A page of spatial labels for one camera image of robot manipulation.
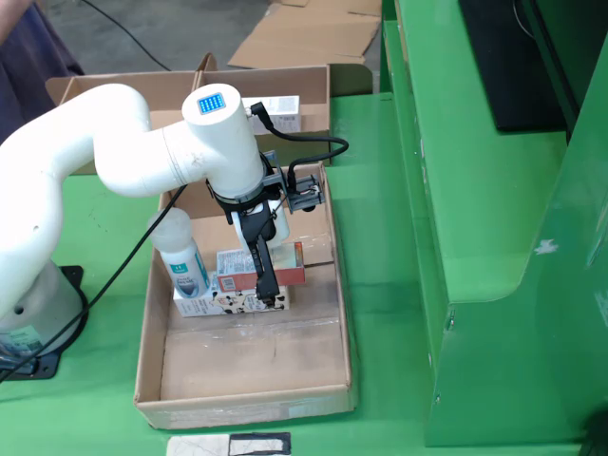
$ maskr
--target gray floor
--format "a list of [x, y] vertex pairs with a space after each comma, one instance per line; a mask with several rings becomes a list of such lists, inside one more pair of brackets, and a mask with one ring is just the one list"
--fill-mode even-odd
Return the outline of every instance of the gray floor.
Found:
[[[173, 70], [194, 69], [207, 51], [220, 69], [254, 29], [268, 0], [90, 0], [122, 23]], [[162, 70], [116, 25], [79, 0], [47, 0], [47, 16], [85, 71]], [[377, 74], [379, 33], [366, 53]]]

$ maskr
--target wire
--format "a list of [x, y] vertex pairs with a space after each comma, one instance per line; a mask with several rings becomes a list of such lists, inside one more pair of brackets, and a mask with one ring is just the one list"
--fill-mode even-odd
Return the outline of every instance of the wire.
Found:
[[120, 22], [118, 22], [116, 19], [114, 19], [112, 16], [110, 16], [107, 12], [105, 12], [102, 9], [100, 9], [99, 7], [93, 5], [88, 0], [81, 0], [81, 2], [86, 3], [87, 5], [89, 5], [90, 7], [92, 7], [94, 10], [96, 10], [97, 12], [99, 12], [101, 15], [105, 16], [107, 19], [109, 19], [110, 21], [112, 21], [124, 33], [126, 33], [127, 35], [129, 35], [131, 37], [131, 39], [135, 42], [135, 44], [137, 46], [139, 46], [142, 49], [142, 51], [145, 52], [147, 54], [147, 56], [150, 57], [150, 59], [152, 59], [159, 67], [162, 67], [162, 68], [166, 69], [167, 71], [171, 71], [171, 69], [168, 66], [165, 66], [161, 62], [159, 62], [159, 60], [156, 57], [154, 57], [150, 53], [150, 51], [148, 49], [146, 49], [145, 46], [142, 43], [140, 43], [140, 40], [138, 40], [137, 38], [135, 38], [135, 36], [133, 36], [133, 33], [131, 33], [129, 30], [127, 30], [123, 26], [123, 24], [121, 24]]
[[334, 144], [341, 145], [334, 151], [329, 152], [327, 154], [313, 155], [311, 157], [302, 157], [301, 159], [295, 159], [294, 161], [289, 163], [289, 169], [287, 170], [287, 183], [293, 192], [296, 191], [295, 190], [295, 167], [296, 166], [298, 166], [299, 164], [315, 163], [315, 162], [321, 162], [323, 160], [332, 159], [333, 157], [337, 157], [338, 155], [346, 152], [349, 148], [349, 142], [346, 140], [343, 140], [342, 138], [335, 138], [333, 136], [292, 136], [292, 135], [288, 135], [286, 133], [282, 133], [282, 132], [278, 131], [277, 129], [275, 129], [274, 127], [268, 128], [268, 126], [266, 126], [266, 129], [268, 129], [268, 131], [270, 131], [273, 135], [278, 136], [282, 140], [286, 140], [286, 141], [293, 141], [296, 143], [323, 143], [323, 142], [325, 142], [325, 143], [334, 143]]
[[137, 252], [140, 250], [143, 243], [148, 239], [150, 234], [159, 225], [159, 223], [161, 223], [162, 219], [164, 219], [164, 216], [167, 215], [167, 213], [169, 212], [169, 209], [171, 209], [173, 207], [173, 205], [178, 200], [178, 198], [180, 197], [181, 193], [185, 190], [185, 188], [186, 188], [186, 185], [184, 185], [183, 187], [180, 187], [180, 189], [176, 192], [176, 194], [173, 196], [173, 198], [169, 201], [167, 206], [161, 212], [159, 217], [156, 219], [156, 221], [154, 223], [152, 223], [152, 225], [150, 225], [150, 227], [145, 232], [145, 234], [142, 236], [140, 241], [135, 245], [135, 247], [133, 248], [131, 253], [123, 261], [123, 264], [121, 264], [121, 266], [116, 270], [116, 272], [112, 275], [112, 277], [105, 283], [105, 285], [97, 293], [97, 295], [91, 300], [91, 302], [89, 302], [86, 306], [84, 306], [83, 309], [74, 318], [72, 318], [69, 321], [69, 323], [67, 323], [60, 331], [58, 331], [55, 335], [53, 335], [48, 340], [48, 342], [45, 345], [43, 345], [40, 349], [36, 350], [34, 353], [32, 353], [27, 358], [25, 358], [23, 361], [21, 361], [21, 363], [19, 363], [17, 366], [12, 368], [11, 370], [6, 370], [5, 373], [0, 377], [0, 383], [7, 380], [11, 375], [13, 375], [17, 371], [19, 371], [27, 363], [34, 360], [40, 353], [42, 353], [44, 350], [46, 350], [48, 347], [50, 347], [53, 344], [53, 342], [55, 342], [59, 337], [61, 337], [69, 328], [71, 328], [71, 326], [73, 324], [75, 324], [78, 320], [80, 320], [83, 316], [85, 316], [86, 313], [88, 313], [88, 311], [90, 311], [91, 308], [95, 304], [97, 304], [97, 301], [99, 301], [101, 299], [101, 297], [104, 295], [104, 293], [107, 291], [107, 289], [110, 288], [112, 283], [114, 283], [114, 280], [116, 280], [116, 278], [121, 274], [121, 272], [124, 270], [124, 268], [129, 264], [131, 259], [133, 259], [135, 254], [137, 254]]
[[526, 35], [528, 35], [530, 38], [532, 38], [534, 40], [535, 39], [534, 35], [532, 33], [530, 33], [526, 27], [523, 26], [522, 21], [520, 20], [520, 15], [517, 13], [517, 7], [515, 6], [515, 1], [516, 0], [513, 0], [513, 14], [515, 14], [515, 19], [517, 19], [517, 23], [520, 25], [520, 29], [522, 29]]
[[281, 198], [281, 201], [278, 202], [278, 206], [271, 211], [270, 216], [268, 218], [266, 218], [266, 221], [264, 222], [264, 224], [261, 226], [261, 228], [257, 232], [255, 239], [257, 239], [257, 237], [262, 234], [262, 231], [264, 230], [264, 228], [266, 227], [266, 225], [268, 224], [268, 222], [270, 220], [276, 220], [276, 211], [278, 211], [279, 207], [281, 207], [283, 205], [283, 202], [285, 202], [286, 198], [287, 198], [287, 195], [283, 195], [283, 198]]
[[296, 143], [335, 143], [340, 144], [336, 150], [327, 154], [313, 155], [311, 157], [303, 157], [296, 159], [289, 163], [289, 169], [287, 170], [287, 187], [291, 192], [297, 193], [296, 181], [295, 181], [295, 167], [299, 164], [320, 162], [322, 160], [332, 159], [343, 152], [346, 152], [349, 148], [349, 143], [342, 138], [335, 138], [333, 136], [293, 136], [287, 133], [278, 131], [273, 125], [273, 121], [268, 115], [268, 111], [262, 102], [252, 104], [250, 107], [251, 114], [257, 116], [263, 123], [264, 127], [270, 131], [273, 135], [279, 137], [282, 140], [293, 141]]

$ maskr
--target black bracket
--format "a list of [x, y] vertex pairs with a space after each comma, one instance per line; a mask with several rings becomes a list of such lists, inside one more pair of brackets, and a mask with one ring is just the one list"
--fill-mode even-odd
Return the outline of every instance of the black bracket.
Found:
[[278, 295], [279, 290], [266, 242], [275, 237], [276, 227], [268, 201], [262, 203], [262, 210], [257, 213], [242, 213], [240, 227], [256, 266], [257, 299], [263, 301], [268, 307], [274, 307], [275, 296]]
[[[87, 305], [88, 301], [83, 291], [80, 289], [80, 284], [83, 281], [83, 275], [85, 271], [81, 266], [62, 266], [61, 272], [66, 276], [67, 281], [76, 289], [78, 295], [83, 302], [83, 308]], [[57, 373], [59, 367], [59, 359], [61, 358], [62, 352], [74, 342], [85, 328], [86, 321], [88, 319], [88, 313], [86, 313], [78, 322], [78, 327], [72, 336], [64, 342], [60, 347], [42, 356], [38, 356], [31, 363], [26, 364], [18, 372], [11, 375], [7, 380], [43, 380], [52, 378]], [[21, 362], [21, 358], [17, 356], [8, 356], [0, 354], [0, 374], [6, 370], [6, 366], [16, 366]]]

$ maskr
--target small box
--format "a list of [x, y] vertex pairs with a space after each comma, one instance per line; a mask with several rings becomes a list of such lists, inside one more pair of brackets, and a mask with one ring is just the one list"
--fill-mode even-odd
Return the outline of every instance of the small box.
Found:
[[[281, 244], [270, 251], [279, 286], [299, 285], [306, 282], [302, 243]], [[219, 287], [223, 292], [251, 290], [256, 287], [257, 273], [249, 252], [224, 250], [218, 252]]]
[[[299, 133], [302, 131], [300, 120], [300, 97], [290, 95], [287, 97], [260, 97], [243, 98], [243, 105], [251, 107], [262, 102], [275, 128], [282, 133]], [[258, 116], [249, 118], [249, 123], [254, 129], [255, 135], [266, 135], [270, 133]]]
[[247, 314], [289, 309], [287, 287], [279, 287], [280, 294], [276, 297], [275, 306], [268, 307], [257, 299], [256, 290], [225, 293], [219, 288], [218, 275], [215, 271], [210, 277], [211, 287], [200, 297], [187, 299], [181, 297], [177, 290], [173, 290], [173, 301], [178, 306], [181, 316]]

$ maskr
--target blue display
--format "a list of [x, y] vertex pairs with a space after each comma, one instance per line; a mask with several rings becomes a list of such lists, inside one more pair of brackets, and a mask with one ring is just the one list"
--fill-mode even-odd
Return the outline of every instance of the blue display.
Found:
[[205, 98], [201, 98], [199, 100], [200, 112], [202, 114], [207, 114], [208, 112], [217, 111], [218, 109], [222, 109], [226, 107], [226, 103], [224, 102], [221, 93], [216, 93], [215, 95], [210, 95]]

